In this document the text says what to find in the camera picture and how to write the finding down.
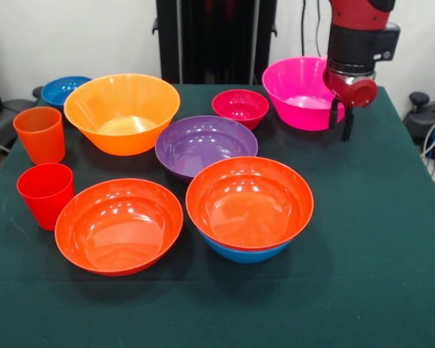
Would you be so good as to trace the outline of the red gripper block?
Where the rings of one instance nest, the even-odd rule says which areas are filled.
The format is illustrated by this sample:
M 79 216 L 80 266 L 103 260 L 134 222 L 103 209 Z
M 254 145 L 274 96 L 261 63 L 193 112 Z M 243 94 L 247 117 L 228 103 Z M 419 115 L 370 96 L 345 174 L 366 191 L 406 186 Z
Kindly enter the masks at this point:
M 337 97 L 331 102 L 328 127 L 333 129 L 338 123 L 339 101 L 346 107 L 342 141 L 349 141 L 354 123 L 353 107 L 366 107 L 375 99 L 378 91 L 376 74 L 342 75 L 333 70 L 324 72 L 324 83 Z

